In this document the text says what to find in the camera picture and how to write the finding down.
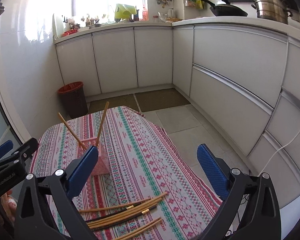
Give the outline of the light wooden chopstick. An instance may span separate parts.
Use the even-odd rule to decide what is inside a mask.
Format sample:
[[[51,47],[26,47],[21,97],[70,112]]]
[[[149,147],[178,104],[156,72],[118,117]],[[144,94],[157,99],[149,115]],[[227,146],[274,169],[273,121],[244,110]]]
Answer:
[[[99,228],[108,224],[111,224],[112,222],[121,221],[124,218],[131,218],[134,215],[137,215],[138,213],[142,213],[143,211],[148,210],[150,207],[156,206],[158,202],[162,200],[164,196],[166,196],[168,193],[162,193],[161,195],[154,197],[144,203],[141,203],[138,206],[129,207],[126,210],[117,213],[117,214],[111,214],[111,216],[100,218],[98,220],[87,222],[87,225],[90,228]]]

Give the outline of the dark black chopstick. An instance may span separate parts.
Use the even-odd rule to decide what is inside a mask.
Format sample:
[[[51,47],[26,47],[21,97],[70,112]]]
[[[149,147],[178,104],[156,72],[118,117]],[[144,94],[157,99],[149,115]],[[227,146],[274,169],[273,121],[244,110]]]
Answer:
[[[134,211],[133,213],[131,213],[129,215],[125,215],[121,218],[116,218],[116,219],[113,219],[113,220],[110,220],[110,221],[107,221],[107,222],[104,222],[104,223],[90,224],[90,225],[88,225],[88,227],[91,230],[103,230],[103,229],[106,229],[106,228],[109,228],[109,227],[112,227],[112,226],[116,226],[116,225],[125,223],[129,220],[138,218],[138,217],[152,211],[156,207],[157,207],[157,203],[154,203],[154,204],[150,205],[149,207],[142,209],[141,211]]]

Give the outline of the white kitchen cabinets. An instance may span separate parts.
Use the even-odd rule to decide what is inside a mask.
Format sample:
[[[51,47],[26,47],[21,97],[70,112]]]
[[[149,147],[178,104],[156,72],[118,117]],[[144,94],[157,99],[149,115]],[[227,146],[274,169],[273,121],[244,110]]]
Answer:
[[[65,83],[93,100],[173,86],[255,172],[279,204],[300,197],[300,29],[269,20],[208,17],[110,24],[55,39]]]

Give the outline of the pink perforated utensil holder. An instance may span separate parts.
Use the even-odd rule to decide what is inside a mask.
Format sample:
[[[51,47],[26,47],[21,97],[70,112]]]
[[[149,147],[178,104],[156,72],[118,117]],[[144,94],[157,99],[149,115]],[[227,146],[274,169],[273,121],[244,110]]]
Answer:
[[[85,145],[85,147],[88,148],[90,145],[93,146],[96,145],[96,139],[97,137],[83,139],[82,142]],[[110,174],[108,153],[102,139],[99,139],[97,149],[98,149],[98,161],[91,172],[91,176]]]

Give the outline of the patterned woven tablecloth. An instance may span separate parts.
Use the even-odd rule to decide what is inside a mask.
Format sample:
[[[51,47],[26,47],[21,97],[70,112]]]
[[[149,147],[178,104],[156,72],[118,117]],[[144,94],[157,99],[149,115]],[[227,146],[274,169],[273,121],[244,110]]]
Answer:
[[[68,125],[81,140],[97,137],[102,114],[75,118]],[[100,139],[108,153],[110,174],[88,178],[73,200],[77,209],[110,207],[168,194],[147,214],[97,232],[98,239],[115,239],[156,218],[161,222],[139,239],[194,239],[204,231],[222,202],[185,163],[164,129],[120,106],[107,110]],[[30,172],[37,177],[49,176],[81,154],[77,140],[64,124],[57,124],[40,138]],[[111,212],[87,212],[82,217],[89,220]]]

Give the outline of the red brown trash bin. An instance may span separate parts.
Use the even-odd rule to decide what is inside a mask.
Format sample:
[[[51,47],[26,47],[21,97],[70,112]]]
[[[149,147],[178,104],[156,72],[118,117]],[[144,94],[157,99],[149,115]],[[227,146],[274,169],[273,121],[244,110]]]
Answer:
[[[82,81],[76,81],[64,85],[57,91],[64,109],[72,119],[88,113],[83,85]]]

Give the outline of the left olive floor mat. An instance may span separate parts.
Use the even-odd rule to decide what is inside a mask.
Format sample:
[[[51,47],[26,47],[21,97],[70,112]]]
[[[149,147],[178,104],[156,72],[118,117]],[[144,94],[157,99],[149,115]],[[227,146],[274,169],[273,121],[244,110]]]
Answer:
[[[90,103],[88,113],[95,113],[104,110],[106,102],[109,102],[108,108],[127,106],[133,110],[139,112],[138,104],[134,98],[133,94],[116,96],[107,99],[95,100]]]

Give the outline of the olive floor mat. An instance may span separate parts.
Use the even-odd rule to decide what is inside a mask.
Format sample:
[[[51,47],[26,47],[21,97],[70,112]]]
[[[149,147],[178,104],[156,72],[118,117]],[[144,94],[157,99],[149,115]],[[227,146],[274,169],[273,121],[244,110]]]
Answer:
[[[95,100],[90,103],[88,113],[95,113],[104,110],[106,102],[109,102],[108,108],[127,106],[133,110],[139,112],[138,104],[134,98],[133,94],[116,96],[107,99]]]
[[[190,102],[175,88],[136,93],[135,96],[142,112],[150,112],[190,104]]]

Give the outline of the right olive floor mat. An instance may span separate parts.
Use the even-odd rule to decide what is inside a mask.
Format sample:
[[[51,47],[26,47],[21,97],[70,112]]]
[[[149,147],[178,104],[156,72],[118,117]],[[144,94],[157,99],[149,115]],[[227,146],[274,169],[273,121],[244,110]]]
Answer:
[[[190,104],[190,102],[175,88],[136,93],[135,96],[142,112],[150,112]]]

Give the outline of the red dish on counter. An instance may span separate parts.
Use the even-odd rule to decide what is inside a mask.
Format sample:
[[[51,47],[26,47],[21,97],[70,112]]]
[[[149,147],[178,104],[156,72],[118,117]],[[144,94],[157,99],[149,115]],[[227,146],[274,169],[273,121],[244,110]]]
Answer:
[[[66,37],[66,36],[69,36],[71,34],[75,34],[77,33],[78,30],[77,29],[70,29],[68,31],[65,31],[64,33],[62,33],[61,37]]]

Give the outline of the black wok pan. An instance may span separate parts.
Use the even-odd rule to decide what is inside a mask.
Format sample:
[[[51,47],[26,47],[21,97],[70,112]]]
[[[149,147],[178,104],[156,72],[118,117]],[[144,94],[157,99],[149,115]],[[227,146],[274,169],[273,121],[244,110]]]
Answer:
[[[206,2],[210,5],[210,10],[215,16],[239,16],[239,17],[247,17],[248,13],[242,10],[241,8],[231,5],[228,0],[221,0],[225,2],[225,4],[215,4],[210,0],[200,0],[202,2]]]

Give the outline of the green plastic appliance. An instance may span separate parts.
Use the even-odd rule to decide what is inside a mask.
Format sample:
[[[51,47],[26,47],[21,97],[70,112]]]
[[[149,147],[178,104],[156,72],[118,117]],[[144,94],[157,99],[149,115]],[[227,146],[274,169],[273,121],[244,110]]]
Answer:
[[[114,20],[115,22],[124,20],[134,21],[136,14],[136,7],[126,4],[117,4],[115,8]]]

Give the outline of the red bottle on counter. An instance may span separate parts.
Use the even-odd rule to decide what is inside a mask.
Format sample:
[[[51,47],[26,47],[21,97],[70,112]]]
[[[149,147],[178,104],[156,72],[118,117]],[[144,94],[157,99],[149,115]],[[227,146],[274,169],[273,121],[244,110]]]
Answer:
[[[142,9],[142,20],[148,21],[148,9],[145,5],[143,6],[143,9]]]

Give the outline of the stainless steel steamer pot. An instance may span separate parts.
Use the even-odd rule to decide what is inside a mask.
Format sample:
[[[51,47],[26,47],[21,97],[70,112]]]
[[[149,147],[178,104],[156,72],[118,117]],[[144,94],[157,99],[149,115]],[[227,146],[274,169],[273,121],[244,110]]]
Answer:
[[[256,9],[257,17],[288,24],[288,18],[293,15],[284,0],[253,0],[251,5]]]

